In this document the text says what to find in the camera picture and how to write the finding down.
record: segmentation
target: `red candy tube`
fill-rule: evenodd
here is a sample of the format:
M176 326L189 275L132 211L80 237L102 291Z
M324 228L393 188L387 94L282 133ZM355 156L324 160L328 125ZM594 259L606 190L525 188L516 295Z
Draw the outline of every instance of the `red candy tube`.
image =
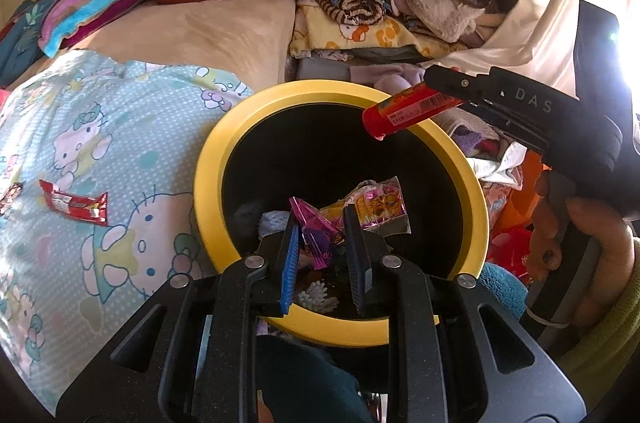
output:
M433 90L420 82L365 109L362 122L370 135L382 140L387 134L411 127L461 103L462 100Z
M56 184L48 181L40 180L40 187L51 210L62 212L78 221L107 226L107 192L93 199L61 192Z

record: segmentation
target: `beige pillow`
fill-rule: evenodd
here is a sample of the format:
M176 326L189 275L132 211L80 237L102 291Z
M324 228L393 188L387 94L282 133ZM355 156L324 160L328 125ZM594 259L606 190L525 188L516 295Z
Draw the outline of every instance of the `beige pillow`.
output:
M234 73L254 92L284 82L294 0L207 0L139 6L74 49L117 62L193 64Z

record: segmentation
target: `light blue polka dot fabric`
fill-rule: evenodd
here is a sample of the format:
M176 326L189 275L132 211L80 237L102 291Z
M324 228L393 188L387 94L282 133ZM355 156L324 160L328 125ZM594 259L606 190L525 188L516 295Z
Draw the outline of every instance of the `light blue polka dot fabric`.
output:
M210 130L251 95L231 73L71 51L0 116L0 343L52 412L123 323L175 273L212 273L193 213ZM38 180L108 192L108 226L49 210Z

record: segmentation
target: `white fuzzy fabric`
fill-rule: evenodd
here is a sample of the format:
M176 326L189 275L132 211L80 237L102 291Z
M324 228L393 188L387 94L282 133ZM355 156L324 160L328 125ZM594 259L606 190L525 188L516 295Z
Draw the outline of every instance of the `white fuzzy fabric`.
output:
M445 42L457 42L461 35L476 30L476 18L484 13L461 0L406 0L425 26Z

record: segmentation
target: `blue fleece fabric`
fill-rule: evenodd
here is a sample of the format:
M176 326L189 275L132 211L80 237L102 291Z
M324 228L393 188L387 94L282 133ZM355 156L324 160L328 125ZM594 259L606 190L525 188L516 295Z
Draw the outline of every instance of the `blue fleece fabric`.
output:
M482 268L479 282L503 305L516 319L520 319L525 310L524 300L527 288L506 269L490 262Z

